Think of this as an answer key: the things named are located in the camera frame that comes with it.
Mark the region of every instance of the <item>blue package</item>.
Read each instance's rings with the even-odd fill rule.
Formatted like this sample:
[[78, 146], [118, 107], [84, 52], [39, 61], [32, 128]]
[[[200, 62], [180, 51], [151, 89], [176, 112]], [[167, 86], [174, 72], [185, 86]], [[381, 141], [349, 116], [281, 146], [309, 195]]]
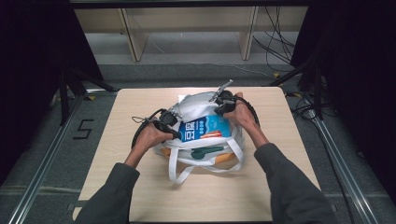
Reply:
[[182, 142], [207, 137], [230, 137], [230, 122], [219, 115], [209, 115], [193, 121], [180, 123], [178, 131]]

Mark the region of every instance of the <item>person's right hand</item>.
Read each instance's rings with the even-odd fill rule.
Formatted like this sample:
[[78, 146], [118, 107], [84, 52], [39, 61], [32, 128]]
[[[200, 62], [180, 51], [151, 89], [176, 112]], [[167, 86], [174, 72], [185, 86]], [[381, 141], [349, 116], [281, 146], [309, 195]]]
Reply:
[[[244, 97], [242, 92], [238, 92], [235, 96], [241, 98]], [[241, 126], [244, 129], [256, 123], [253, 114], [250, 112], [245, 103], [240, 100], [237, 100], [235, 102], [235, 110], [229, 113], [225, 113], [223, 117], [230, 120], [234, 124]]]

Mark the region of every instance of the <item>gray carpet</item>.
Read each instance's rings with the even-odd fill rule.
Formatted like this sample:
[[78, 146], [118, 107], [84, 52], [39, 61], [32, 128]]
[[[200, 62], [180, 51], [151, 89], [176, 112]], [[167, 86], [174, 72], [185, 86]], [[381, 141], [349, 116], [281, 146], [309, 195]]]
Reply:
[[[214, 64], [100, 66], [106, 83], [116, 88], [217, 87], [230, 78], [234, 80], [233, 86], [261, 86], [272, 81], [264, 74], [241, 70], [253, 70], [271, 75], [273, 72], [266, 65], [239, 64], [238, 67]], [[283, 88], [293, 91], [297, 81], [298, 77], [285, 83]], [[85, 85], [88, 89], [96, 88], [90, 83], [85, 83]], [[78, 199], [79, 191], [89, 171], [114, 100], [114, 95], [98, 95], [93, 100], [82, 103], [25, 223], [72, 223], [74, 203]], [[287, 101], [290, 107], [294, 108], [300, 98], [288, 97]], [[331, 108], [326, 109], [325, 112], [326, 114], [335, 114]], [[37, 130], [36, 137], [32, 140], [30, 149], [21, 156], [7, 181], [3, 184], [0, 191], [0, 223], [8, 221], [24, 189], [33, 178], [35, 169], [59, 128], [60, 115], [60, 102], [58, 101], [48, 111], [46, 119], [43, 120], [41, 127]], [[86, 121], [83, 124], [84, 128], [90, 128], [92, 132], [88, 139], [76, 140], [75, 137], [85, 135], [85, 133], [77, 131], [83, 119], [93, 119], [93, 121]], [[343, 122], [337, 117], [328, 115], [324, 115], [324, 120], [380, 223], [395, 223], [395, 205], [376, 180], [365, 160], [356, 155], [356, 146]], [[295, 121], [320, 187], [331, 204], [334, 205], [339, 223], [351, 223], [346, 203], [335, 180], [317, 129], [308, 120], [297, 118]], [[349, 204], [355, 223], [362, 223], [353, 202], [349, 202]]]

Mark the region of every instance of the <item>wooden table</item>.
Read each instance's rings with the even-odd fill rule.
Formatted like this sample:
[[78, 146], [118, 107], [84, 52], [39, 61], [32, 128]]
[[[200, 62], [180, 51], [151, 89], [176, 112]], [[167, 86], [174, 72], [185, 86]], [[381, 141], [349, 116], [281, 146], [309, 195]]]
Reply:
[[[92, 161], [80, 201], [87, 201], [104, 185], [113, 165], [123, 162], [139, 124], [132, 116], [147, 117], [159, 108], [168, 108], [179, 95], [217, 88], [169, 88], [121, 90], [113, 105], [102, 139]], [[232, 87], [242, 91], [256, 109], [262, 130], [318, 187], [311, 163], [290, 113], [285, 96], [277, 87]], [[135, 187], [130, 221], [206, 222], [270, 221], [270, 191], [265, 174], [253, 157], [255, 147], [246, 136], [246, 160], [240, 171], [214, 174], [195, 168], [182, 185], [168, 178], [168, 159], [149, 150], [139, 163], [141, 173]], [[73, 217], [80, 208], [77, 207]]]

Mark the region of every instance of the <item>gray sleeve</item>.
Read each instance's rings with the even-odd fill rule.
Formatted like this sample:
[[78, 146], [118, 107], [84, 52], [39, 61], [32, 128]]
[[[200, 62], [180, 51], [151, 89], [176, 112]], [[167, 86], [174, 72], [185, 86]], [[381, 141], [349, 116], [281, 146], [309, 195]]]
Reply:
[[139, 175], [133, 167], [115, 164], [106, 183], [82, 207], [75, 223], [126, 223]]
[[274, 144], [254, 154], [267, 176], [274, 223], [337, 223], [329, 202]]

